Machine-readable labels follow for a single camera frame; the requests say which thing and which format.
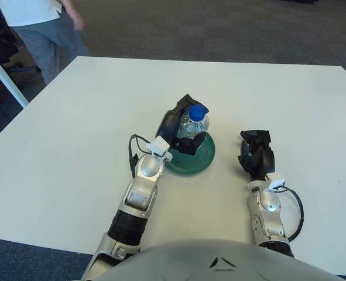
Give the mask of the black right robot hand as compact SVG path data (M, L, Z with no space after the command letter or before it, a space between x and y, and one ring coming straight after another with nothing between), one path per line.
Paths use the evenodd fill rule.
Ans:
M275 172L275 156L270 147L269 131L241 131L241 152L238 161L251 180L264 180L268 173Z

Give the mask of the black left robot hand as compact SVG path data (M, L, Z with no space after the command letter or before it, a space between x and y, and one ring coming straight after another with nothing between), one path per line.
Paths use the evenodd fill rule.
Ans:
M207 107L187 94L165 113L156 134L171 149L194 156L208 131L208 113Z

